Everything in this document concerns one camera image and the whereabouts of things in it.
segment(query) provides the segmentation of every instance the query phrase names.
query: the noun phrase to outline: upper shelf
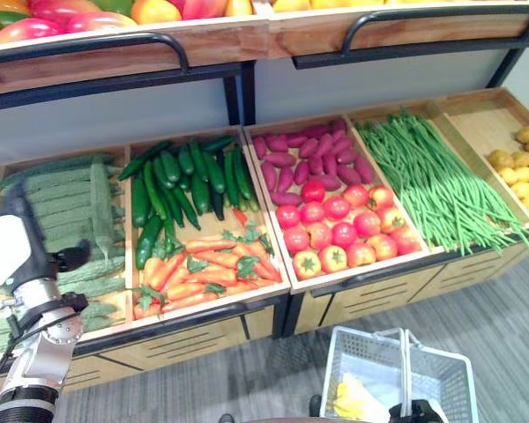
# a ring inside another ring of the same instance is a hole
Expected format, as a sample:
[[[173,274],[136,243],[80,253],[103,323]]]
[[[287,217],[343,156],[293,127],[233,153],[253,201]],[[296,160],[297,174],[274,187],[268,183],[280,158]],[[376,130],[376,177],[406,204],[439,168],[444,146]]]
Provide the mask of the upper shelf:
[[[168,35],[182,46],[190,66],[202,66],[339,52],[346,37],[348,48],[365,49],[433,41],[515,40],[529,27],[529,2],[395,4],[276,14],[268,0],[252,1],[256,14],[247,17],[65,34],[0,45],[0,94],[179,68],[176,52],[165,42],[147,41],[138,45],[128,42],[112,44],[117,47],[108,44],[102,49],[95,47],[112,35],[123,38],[134,33]],[[373,11],[383,11],[386,18],[381,18],[380,13],[372,15]],[[409,16],[396,19],[394,13],[392,20],[387,20],[389,11],[390,15],[391,11],[406,11]],[[451,11],[456,16],[415,16],[419,13],[442,15],[441,11]],[[350,28],[361,18],[365,25],[350,37]],[[43,49],[56,49],[67,42],[73,48],[77,46],[76,50],[41,56]],[[84,44],[88,47],[78,48]]]

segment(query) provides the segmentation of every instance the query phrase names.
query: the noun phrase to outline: purple sweet potato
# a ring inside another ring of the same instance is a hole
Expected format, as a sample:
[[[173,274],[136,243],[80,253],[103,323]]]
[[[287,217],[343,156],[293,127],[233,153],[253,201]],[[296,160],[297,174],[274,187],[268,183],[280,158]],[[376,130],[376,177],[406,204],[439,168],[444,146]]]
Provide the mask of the purple sweet potato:
[[[323,134],[321,138],[319,138],[319,145],[317,146],[316,151],[312,154],[312,157],[323,157],[331,150],[332,147],[332,135]]]
[[[259,160],[262,160],[266,155],[266,142],[263,137],[256,137],[253,140],[253,145],[255,146],[255,152]]]
[[[337,155],[343,150],[346,150],[347,148],[350,148],[352,144],[352,140],[349,137],[343,137],[340,138],[339,141],[337,141],[335,144],[333,144],[332,153]]]
[[[300,159],[307,159],[309,156],[311,156],[314,152],[316,152],[318,145],[319,141],[317,141],[317,138],[310,138],[308,141],[303,143],[303,145],[300,147]]]
[[[302,160],[300,163],[298,163],[298,166],[296,166],[296,170],[294,171],[294,182],[296,185],[302,185],[304,182],[306,182],[308,180],[308,174],[308,162],[306,160]]]
[[[296,157],[287,152],[271,152],[264,156],[264,161],[268,161],[275,167],[291,167],[296,163]]]
[[[337,162],[341,165],[346,165],[348,163],[353,163],[358,156],[359,153],[356,150],[347,148],[337,154]]]
[[[311,174],[322,174],[324,172],[324,162],[321,157],[313,155],[308,159],[308,169]]]
[[[376,179],[374,169],[365,157],[359,156],[355,159],[354,169],[361,176],[362,183],[372,183]]]
[[[266,188],[269,191],[272,191],[276,187],[276,169],[268,161],[261,163],[261,171],[263,172],[264,183],[266,183]]]
[[[266,144],[271,152],[288,152],[286,135],[272,135],[266,139]]]
[[[343,183],[346,183],[347,185],[362,183],[362,179],[356,170],[351,167],[347,167],[346,165],[337,166],[337,176],[341,181],[343,181]]]
[[[341,188],[341,182],[337,176],[329,176],[328,174],[314,174],[309,177],[311,181],[320,181],[326,190],[336,191]]]
[[[300,205],[302,198],[293,192],[271,192],[271,200],[276,205]]]
[[[335,154],[328,152],[322,157],[324,162],[324,172],[329,176],[337,175],[337,161],[335,160]]]

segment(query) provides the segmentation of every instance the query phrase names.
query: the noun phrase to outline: wooden produce bin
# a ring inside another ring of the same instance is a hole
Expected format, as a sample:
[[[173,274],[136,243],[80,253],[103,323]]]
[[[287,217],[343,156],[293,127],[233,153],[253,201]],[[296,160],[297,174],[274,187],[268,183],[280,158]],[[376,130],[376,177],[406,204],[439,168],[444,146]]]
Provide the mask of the wooden produce bin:
[[[205,139],[215,139],[224,134],[233,135],[236,142],[243,145],[242,132],[239,127],[166,137],[165,139],[171,139],[180,144],[186,143],[193,137],[203,142]],[[108,147],[98,152],[113,153],[116,159],[111,165],[123,167],[129,163],[135,154],[143,151],[154,142],[156,141]],[[91,151],[7,165],[0,168],[0,180],[12,170],[89,152]],[[255,181],[255,172],[250,159],[247,159],[247,162],[251,179]],[[138,286],[141,280],[140,272],[137,271],[134,264],[138,230],[131,224],[131,180],[127,179],[119,182],[119,184],[123,188],[123,193],[117,201],[121,201],[121,205],[125,208],[125,269],[123,275],[126,287],[132,288]],[[256,189],[256,192],[257,201],[264,211],[265,204],[260,189]],[[269,235],[275,256],[280,257],[278,243],[274,238],[267,214],[248,211],[247,215],[250,219],[254,219],[257,228],[262,233]],[[179,229],[177,227],[177,237],[184,241],[193,236],[199,238],[200,235],[211,239],[212,235],[220,234],[223,229],[230,230],[234,234],[239,234],[242,231],[241,225],[234,218],[230,209],[226,209],[224,222],[219,222],[213,213],[206,214],[199,219],[202,228],[206,228],[205,232],[198,232],[193,226],[189,227],[188,221],[185,220],[185,228]],[[290,285],[284,266],[277,259],[273,259],[273,262],[278,266],[282,277],[282,282],[276,285],[222,297],[216,301],[178,309],[142,320],[133,320],[131,290],[121,291],[116,296],[109,294],[100,297],[98,300],[110,302],[114,302],[117,298],[120,311],[118,316],[113,317],[119,318],[121,321],[112,327],[86,333],[81,338],[75,349],[74,361],[67,376],[67,390],[90,387],[135,375],[142,371],[164,367],[248,342],[251,339],[269,336],[279,337],[284,322],[287,292]]]

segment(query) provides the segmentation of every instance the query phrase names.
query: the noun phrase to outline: black handle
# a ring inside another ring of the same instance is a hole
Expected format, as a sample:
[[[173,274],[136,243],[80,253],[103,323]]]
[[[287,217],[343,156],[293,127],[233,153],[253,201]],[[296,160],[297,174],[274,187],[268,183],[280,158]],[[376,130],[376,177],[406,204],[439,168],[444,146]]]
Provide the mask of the black handle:
[[[164,33],[117,33],[96,35],[76,40],[63,40],[41,45],[6,48],[0,50],[0,63],[33,59],[36,57],[55,56],[81,51],[100,50],[104,48],[138,46],[141,44],[165,44],[178,55],[180,68],[184,73],[190,69],[188,57],[183,46],[174,37]]]
[[[351,43],[356,33],[365,25],[371,22],[387,22],[390,20],[419,19],[419,18],[443,18],[453,16],[473,16],[473,15],[514,15],[529,14],[529,5],[514,4],[509,6],[446,6],[423,9],[402,9],[392,11],[373,11],[362,15],[351,25],[346,32],[341,55],[347,56],[351,50]],[[529,37],[529,27],[522,34],[522,38]]]

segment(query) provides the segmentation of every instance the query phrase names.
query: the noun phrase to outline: black cable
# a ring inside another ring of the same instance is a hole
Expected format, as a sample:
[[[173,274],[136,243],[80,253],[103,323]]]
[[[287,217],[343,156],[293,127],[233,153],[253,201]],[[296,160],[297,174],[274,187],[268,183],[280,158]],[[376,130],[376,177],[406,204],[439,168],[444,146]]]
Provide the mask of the black cable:
[[[4,354],[2,354],[2,358],[0,359],[0,372],[2,371],[3,367],[5,366],[8,359],[12,356],[12,352],[14,351],[14,348],[16,348],[16,345],[18,345],[20,342],[25,341],[26,339],[32,337],[33,335],[36,335],[40,333],[41,331],[44,331],[51,326],[55,326],[58,323],[64,322],[65,320],[71,319],[72,317],[78,316],[79,313],[72,313],[70,315],[66,315],[65,317],[61,317],[60,319],[56,319],[53,322],[44,324],[43,326],[37,328],[36,330],[32,330],[31,332],[27,332],[27,334],[19,337],[14,338],[10,334],[10,339],[8,340],[8,345],[6,346],[6,350],[4,351]]]

